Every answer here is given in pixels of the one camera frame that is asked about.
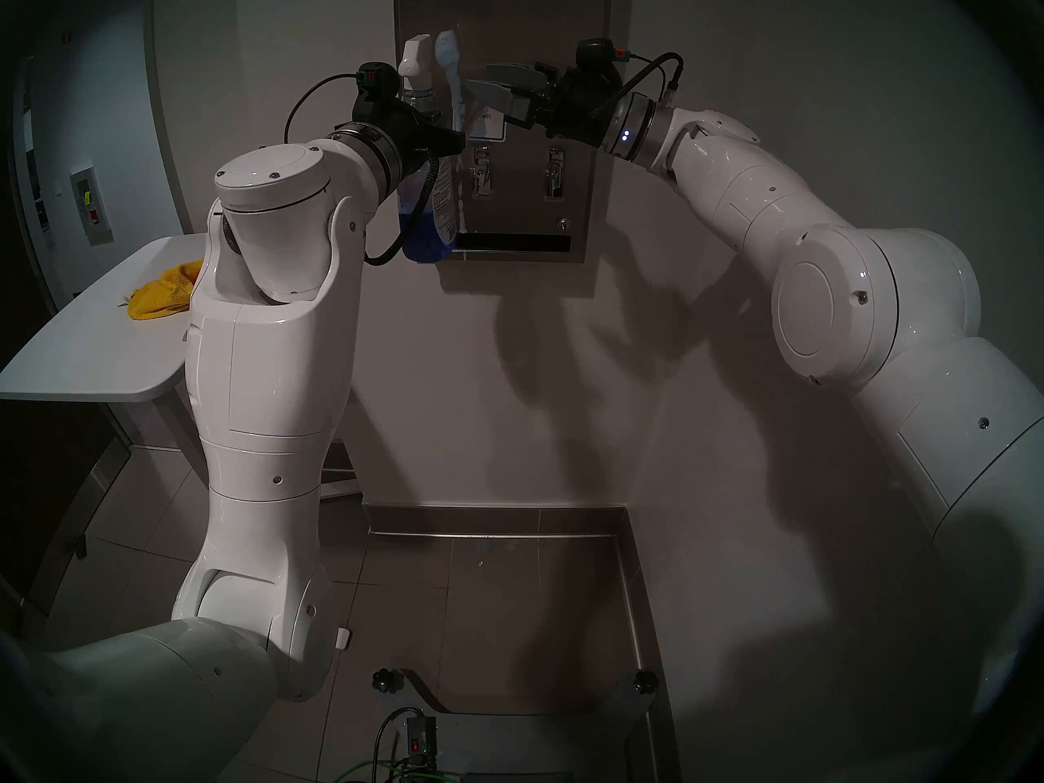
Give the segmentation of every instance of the wall-mounted dispenser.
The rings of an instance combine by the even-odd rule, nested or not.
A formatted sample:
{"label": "wall-mounted dispenser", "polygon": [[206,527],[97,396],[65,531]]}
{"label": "wall-mounted dispenser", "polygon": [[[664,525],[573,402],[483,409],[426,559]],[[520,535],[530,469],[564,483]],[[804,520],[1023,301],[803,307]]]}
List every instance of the wall-mounted dispenser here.
{"label": "wall-mounted dispenser", "polygon": [[[610,0],[396,0],[397,52],[418,33],[456,33],[459,74],[489,78],[488,65],[574,64],[576,42],[609,34]],[[449,114],[445,73],[432,68]],[[590,213],[594,148],[548,139],[542,128],[504,122],[466,94],[468,147],[456,162],[461,211],[456,250],[473,260],[582,261]]]}

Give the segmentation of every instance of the wall switch plate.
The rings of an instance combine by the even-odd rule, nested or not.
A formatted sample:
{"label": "wall switch plate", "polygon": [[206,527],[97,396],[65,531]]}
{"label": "wall switch plate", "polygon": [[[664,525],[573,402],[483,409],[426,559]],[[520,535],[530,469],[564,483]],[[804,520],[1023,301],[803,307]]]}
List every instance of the wall switch plate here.
{"label": "wall switch plate", "polygon": [[72,197],[76,203],[79,221],[84,224],[84,234],[92,246],[109,243],[113,240],[113,229],[109,226],[109,216],[101,204],[101,191],[94,174],[94,166],[77,170],[70,174]]}

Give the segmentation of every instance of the metal latch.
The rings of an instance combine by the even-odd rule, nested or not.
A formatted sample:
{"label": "metal latch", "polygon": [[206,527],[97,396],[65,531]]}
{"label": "metal latch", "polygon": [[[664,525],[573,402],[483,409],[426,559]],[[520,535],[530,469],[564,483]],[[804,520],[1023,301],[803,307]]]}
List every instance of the metal latch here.
{"label": "metal latch", "polygon": [[544,197],[551,201],[563,199],[562,188],[566,181],[566,149],[548,148],[547,170],[544,171]]}
{"label": "metal latch", "polygon": [[476,198],[493,195],[493,166],[490,164],[490,146],[476,145],[471,149],[471,191]]}

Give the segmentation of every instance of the table top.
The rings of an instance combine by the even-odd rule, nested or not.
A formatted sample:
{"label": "table top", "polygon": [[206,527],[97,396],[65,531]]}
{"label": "table top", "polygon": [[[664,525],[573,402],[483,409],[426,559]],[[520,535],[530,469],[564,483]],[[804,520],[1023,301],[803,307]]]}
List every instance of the table top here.
{"label": "table top", "polygon": [[130,293],[204,256],[207,236],[159,238],[114,266],[45,325],[0,373],[0,398],[148,401],[182,379],[188,312],[132,319]]}

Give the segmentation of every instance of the blue liquid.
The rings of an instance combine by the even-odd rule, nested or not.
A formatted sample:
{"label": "blue liquid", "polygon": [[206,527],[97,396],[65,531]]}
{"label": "blue liquid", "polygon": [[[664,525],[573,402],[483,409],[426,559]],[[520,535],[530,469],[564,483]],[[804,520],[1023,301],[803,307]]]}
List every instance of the blue liquid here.
{"label": "blue liquid", "polygon": [[[405,230],[409,213],[399,213],[399,229]],[[437,263],[451,252],[453,241],[443,243],[435,230],[435,218],[430,212],[422,213],[413,232],[402,245],[403,254],[414,263]]]}

